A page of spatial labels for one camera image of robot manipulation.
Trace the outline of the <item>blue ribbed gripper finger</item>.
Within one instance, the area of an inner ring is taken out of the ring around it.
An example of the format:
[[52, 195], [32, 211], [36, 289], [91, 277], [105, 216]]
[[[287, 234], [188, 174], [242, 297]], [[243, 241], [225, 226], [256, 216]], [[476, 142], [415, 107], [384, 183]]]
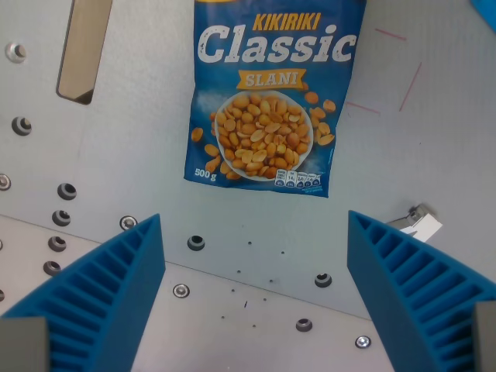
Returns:
[[153, 215], [62, 268], [3, 314], [40, 318], [51, 371], [129, 371], [166, 270], [160, 216]]
[[396, 371], [473, 371], [473, 310], [495, 284], [438, 249], [348, 214], [347, 267]]

